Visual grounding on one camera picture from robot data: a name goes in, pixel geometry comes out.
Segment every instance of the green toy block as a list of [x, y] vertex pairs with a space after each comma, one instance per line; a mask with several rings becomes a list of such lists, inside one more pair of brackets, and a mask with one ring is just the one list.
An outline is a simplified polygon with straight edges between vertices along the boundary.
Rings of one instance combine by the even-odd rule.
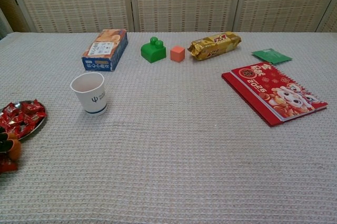
[[147, 61], [153, 63], [166, 57], [166, 48], [163, 41], [151, 37], [150, 42], [142, 46], [141, 54]]

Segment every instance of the white paper cup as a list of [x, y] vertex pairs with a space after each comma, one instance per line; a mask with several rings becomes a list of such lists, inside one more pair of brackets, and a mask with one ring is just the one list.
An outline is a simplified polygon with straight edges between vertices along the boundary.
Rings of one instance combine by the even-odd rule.
[[75, 78], [70, 88], [75, 92], [84, 110], [90, 115], [106, 111], [104, 77], [100, 73], [84, 73]]

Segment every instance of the orange cube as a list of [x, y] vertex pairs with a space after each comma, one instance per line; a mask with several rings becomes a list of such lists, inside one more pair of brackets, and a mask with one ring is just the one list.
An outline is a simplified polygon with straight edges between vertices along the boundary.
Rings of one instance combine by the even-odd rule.
[[185, 48], [175, 46], [171, 49], [171, 60], [181, 62], [185, 59]]

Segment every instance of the plate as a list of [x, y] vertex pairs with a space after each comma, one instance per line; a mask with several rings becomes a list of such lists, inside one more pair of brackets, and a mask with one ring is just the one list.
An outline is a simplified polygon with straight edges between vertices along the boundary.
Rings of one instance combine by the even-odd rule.
[[[15, 103], [13, 102], [13, 104], [16, 108], [21, 109], [21, 106], [22, 106], [21, 103], [32, 104], [33, 102], [34, 102], [33, 100], [22, 100], [22, 101], [18, 101], [18, 102], [15, 102]], [[47, 114], [46, 107], [41, 102], [39, 102], [39, 103], [41, 104], [41, 106], [44, 107], [44, 110]], [[22, 139], [26, 138], [27, 136], [31, 135], [35, 130], [37, 130], [42, 125], [42, 123], [45, 121], [45, 119], [46, 119], [46, 117], [43, 117], [42, 120], [40, 120], [40, 122], [38, 124], [36, 124], [35, 128], [31, 132], [29, 132], [27, 135], [19, 138], [19, 140], [22, 140]]]

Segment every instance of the gold wrapper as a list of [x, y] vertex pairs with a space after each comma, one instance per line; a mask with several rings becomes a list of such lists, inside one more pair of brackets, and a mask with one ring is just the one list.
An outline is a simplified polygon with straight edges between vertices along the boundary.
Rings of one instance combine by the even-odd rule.
[[188, 50], [195, 59], [205, 60], [235, 49], [239, 42], [241, 37], [228, 31], [193, 41]]

